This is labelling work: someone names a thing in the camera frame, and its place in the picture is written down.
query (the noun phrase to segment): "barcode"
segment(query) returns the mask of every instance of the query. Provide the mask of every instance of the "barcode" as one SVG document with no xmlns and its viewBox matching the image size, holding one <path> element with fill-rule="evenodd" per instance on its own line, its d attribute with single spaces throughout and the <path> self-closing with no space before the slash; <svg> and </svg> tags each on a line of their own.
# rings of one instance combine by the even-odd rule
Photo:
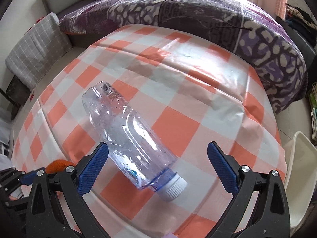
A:
<svg viewBox="0 0 317 238">
<path fill-rule="evenodd" d="M 103 85 L 102 90 L 106 93 L 106 96 L 109 96 L 114 92 L 112 86 L 109 83 Z"/>
</svg>

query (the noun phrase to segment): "bottle label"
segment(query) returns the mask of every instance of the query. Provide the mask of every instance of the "bottle label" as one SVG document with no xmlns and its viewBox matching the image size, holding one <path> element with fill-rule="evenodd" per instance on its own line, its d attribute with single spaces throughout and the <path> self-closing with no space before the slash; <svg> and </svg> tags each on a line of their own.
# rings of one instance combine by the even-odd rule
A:
<svg viewBox="0 0 317 238">
<path fill-rule="evenodd" d="M 118 91 L 116 91 L 108 82 L 106 82 L 102 86 L 103 92 L 106 94 L 106 96 L 112 101 L 119 97 L 122 97 Z"/>
</svg>

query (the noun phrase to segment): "tablecloth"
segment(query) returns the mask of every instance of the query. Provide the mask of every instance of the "tablecloth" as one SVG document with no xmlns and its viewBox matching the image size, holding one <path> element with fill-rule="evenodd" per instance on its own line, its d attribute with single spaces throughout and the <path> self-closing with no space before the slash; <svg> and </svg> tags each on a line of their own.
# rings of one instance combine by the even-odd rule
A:
<svg viewBox="0 0 317 238">
<path fill-rule="evenodd" d="M 30 171 L 65 158 L 77 163 L 94 150 L 100 138 L 81 96 L 100 81 L 112 84 L 139 111 L 177 155 L 173 169 L 188 182 L 178 198 L 166 203 L 148 188 L 137 190 L 108 159 L 84 199 L 113 238 L 167 233 L 204 238 L 232 198 L 208 160 L 211 141 L 240 165 L 265 173 L 277 169 L 284 178 L 284 150 L 255 70 L 197 36 L 144 25 L 107 35 L 50 83 L 16 140 L 12 161 L 18 169 Z M 246 216 L 254 203 L 253 197 Z"/>
</svg>

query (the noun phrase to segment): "checkered tablecloth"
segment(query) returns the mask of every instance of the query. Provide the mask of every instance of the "checkered tablecloth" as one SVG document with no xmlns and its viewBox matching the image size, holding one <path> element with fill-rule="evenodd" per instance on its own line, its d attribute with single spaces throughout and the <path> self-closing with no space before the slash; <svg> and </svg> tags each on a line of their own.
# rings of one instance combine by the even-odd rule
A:
<svg viewBox="0 0 317 238">
<path fill-rule="evenodd" d="M 52 81 L 16 140 L 12 160 L 19 169 L 64 158 L 77 163 L 94 150 L 100 138 L 81 96 L 100 81 L 139 111 L 179 157 L 173 169 L 188 182 L 177 199 L 165 203 L 150 189 L 137 190 L 109 159 L 84 198 L 113 238 L 204 238 L 232 199 L 207 158 L 211 141 L 239 164 L 265 173 L 278 169 L 284 178 L 284 150 L 255 70 L 209 41 L 144 25 L 122 27 L 91 45 Z"/>
</svg>

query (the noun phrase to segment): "purple blanket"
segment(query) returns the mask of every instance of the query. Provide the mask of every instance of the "purple blanket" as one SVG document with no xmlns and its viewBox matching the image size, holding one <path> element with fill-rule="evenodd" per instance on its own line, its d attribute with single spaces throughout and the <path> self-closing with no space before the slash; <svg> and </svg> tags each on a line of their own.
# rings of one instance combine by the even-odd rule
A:
<svg viewBox="0 0 317 238">
<path fill-rule="evenodd" d="M 95 0 L 60 21 L 68 34 L 107 35 L 127 24 L 145 24 L 202 37 L 255 68 L 275 113 L 306 94 L 300 51 L 279 24 L 247 1 Z"/>
</svg>

